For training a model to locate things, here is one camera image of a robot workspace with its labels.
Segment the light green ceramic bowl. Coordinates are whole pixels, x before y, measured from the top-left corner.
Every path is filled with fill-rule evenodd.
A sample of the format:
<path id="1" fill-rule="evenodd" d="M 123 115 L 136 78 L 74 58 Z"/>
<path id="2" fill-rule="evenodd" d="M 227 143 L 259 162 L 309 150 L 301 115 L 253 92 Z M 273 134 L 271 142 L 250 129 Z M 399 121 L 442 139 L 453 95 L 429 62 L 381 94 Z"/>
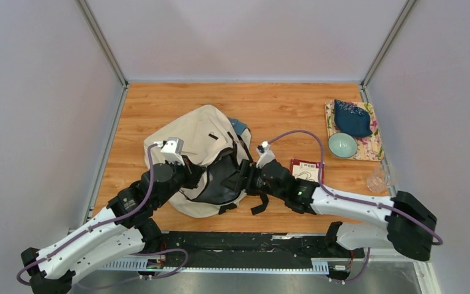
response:
<path id="1" fill-rule="evenodd" d="M 358 145 L 355 139 L 345 133 L 336 133 L 329 137 L 329 151 L 335 157 L 348 159 L 357 153 Z"/>

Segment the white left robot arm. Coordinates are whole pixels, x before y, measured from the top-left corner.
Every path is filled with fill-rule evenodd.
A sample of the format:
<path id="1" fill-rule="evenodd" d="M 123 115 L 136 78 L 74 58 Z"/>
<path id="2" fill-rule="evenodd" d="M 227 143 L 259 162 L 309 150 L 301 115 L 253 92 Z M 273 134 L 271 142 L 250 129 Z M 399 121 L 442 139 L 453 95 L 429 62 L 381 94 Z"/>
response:
<path id="1" fill-rule="evenodd" d="M 68 293 L 118 258 L 157 253 L 163 239 L 154 212 L 180 190 L 197 188 L 206 171 L 188 159 L 151 165 L 80 228 L 43 249 L 24 250 L 17 281 L 33 293 Z"/>

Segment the red and white book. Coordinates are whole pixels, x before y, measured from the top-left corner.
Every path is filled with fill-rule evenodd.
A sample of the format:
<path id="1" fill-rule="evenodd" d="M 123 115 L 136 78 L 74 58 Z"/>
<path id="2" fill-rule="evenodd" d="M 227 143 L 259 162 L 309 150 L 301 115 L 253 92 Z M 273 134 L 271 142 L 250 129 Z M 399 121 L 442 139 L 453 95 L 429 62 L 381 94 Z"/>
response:
<path id="1" fill-rule="evenodd" d="M 295 178 L 319 183 L 320 162 L 312 162 L 300 159 L 291 159 L 290 172 Z"/>

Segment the dark blue embroidered pouch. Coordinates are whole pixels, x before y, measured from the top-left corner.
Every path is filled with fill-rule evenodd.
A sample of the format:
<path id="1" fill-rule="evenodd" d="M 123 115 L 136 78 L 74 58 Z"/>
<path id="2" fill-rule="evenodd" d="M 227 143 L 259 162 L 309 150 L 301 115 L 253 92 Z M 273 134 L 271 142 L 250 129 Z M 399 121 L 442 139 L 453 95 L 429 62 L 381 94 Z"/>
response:
<path id="1" fill-rule="evenodd" d="M 341 132 L 352 137 L 364 138 L 373 133 L 369 113 L 342 100 L 334 100 L 334 123 Z"/>

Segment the clear drinking glass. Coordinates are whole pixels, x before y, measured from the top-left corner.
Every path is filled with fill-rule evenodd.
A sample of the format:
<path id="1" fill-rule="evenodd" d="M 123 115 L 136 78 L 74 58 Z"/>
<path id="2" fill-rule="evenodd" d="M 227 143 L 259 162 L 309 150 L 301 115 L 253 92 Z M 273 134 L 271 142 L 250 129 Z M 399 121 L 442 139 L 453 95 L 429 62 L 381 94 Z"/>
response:
<path id="1" fill-rule="evenodd" d="M 394 187 L 397 182 L 395 169 L 390 165 L 380 164 L 372 171 L 366 180 L 367 187 L 375 193 L 383 193 Z"/>

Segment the floral cover paperback book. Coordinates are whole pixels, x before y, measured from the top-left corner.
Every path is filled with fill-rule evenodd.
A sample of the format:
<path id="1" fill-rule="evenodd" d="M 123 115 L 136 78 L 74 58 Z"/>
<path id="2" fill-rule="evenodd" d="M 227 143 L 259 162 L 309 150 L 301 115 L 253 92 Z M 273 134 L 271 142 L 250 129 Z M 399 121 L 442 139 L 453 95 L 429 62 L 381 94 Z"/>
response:
<path id="1" fill-rule="evenodd" d="M 234 129 L 237 136 L 241 137 L 242 134 L 247 129 L 247 125 L 245 123 L 241 122 L 240 120 L 235 119 L 235 118 L 228 118 L 228 120 L 230 121 L 230 123 L 232 125 L 232 128 Z"/>

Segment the beige canvas backpack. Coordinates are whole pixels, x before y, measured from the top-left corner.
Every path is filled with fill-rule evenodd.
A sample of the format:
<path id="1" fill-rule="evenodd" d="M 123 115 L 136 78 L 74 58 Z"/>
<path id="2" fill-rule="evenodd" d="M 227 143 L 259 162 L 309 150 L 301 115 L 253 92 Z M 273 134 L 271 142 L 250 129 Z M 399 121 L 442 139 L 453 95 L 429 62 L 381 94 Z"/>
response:
<path id="1" fill-rule="evenodd" d="M 236 209 L 246 196 L 221 184 L 243 160 L 251 161 L 251 133 L 246 125 L 238 132 L 234 120 L 213 105 L 203 105 L 163 126 L 144 139 L 144 147 L 168 138 L 183 141 L 181 155 L 201 167 L 198 183 L 180 188 L 170 198 L 179 212 L 194 218 L 211 217 Z"/>

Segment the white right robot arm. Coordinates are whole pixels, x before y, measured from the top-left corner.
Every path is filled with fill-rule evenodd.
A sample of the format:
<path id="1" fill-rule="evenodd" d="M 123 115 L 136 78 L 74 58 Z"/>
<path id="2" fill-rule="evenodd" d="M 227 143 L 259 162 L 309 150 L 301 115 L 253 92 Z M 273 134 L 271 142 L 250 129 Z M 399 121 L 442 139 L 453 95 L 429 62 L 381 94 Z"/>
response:
<path id="1" fill-rule="evenodd" d="M 236 191 L 271 195 L 295 213 L 353 219 L 353 224 L 330 225 L 324 247 L 334 257 L 347 250 L 392 248 L 407 258 L 427 262 L 432 247 L 443 243 L 435 232 L 437 217 L 409 192 L 399 190 L 388 197 L 337 190 L 295 178 L 276 160 L 262 167 L 243 160 L 234 177 Z"/>

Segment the floral placemat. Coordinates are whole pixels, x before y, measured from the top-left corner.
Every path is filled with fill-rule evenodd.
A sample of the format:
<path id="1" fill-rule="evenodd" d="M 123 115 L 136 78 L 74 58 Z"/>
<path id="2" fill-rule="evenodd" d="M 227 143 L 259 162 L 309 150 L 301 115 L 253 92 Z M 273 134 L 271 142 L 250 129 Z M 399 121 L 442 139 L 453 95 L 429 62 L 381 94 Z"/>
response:
<path id="1" fill-rule="evenodd" d="M 358 145 L 357 153 L 348 158 L 352 160 L 365 160 L 365 161 L 376 161 L 379 162 L 384 158 L 384 148 L 382 146 L 381 134 L 379 131 L 378 121 L 375 115 L 374 108 L 371 103 L 368 102 L 350 102 L 351 104 L 357 105 L 360 108 L 363 108 L 366 112 L 369 113 L 371 117 L 370 127 L 372 130 L 372 135 L 364 138 L 356 138 L 355 141 Z M 341 132 L 334 123 L 334 100 L 327 102 L 325 104 L 325 114 L 326 114 L 326 125 L 327 125 L 327 134 L 330 137 L 336 133 Z"/>

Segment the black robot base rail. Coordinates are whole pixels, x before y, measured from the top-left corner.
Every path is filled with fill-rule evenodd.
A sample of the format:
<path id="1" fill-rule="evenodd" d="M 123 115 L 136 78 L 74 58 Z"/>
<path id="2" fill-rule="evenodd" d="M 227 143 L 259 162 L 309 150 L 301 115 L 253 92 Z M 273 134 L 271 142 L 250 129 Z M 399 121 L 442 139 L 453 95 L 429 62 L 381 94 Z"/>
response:
<path id="1" fill-rule="evenodd" d="M 168 232 L 142 250 L 160 255 L 172 270 L 239 273 L 330 274 L 340 266 L 349 273 L 364 249 L 347 250 L 324 234 Z"/>

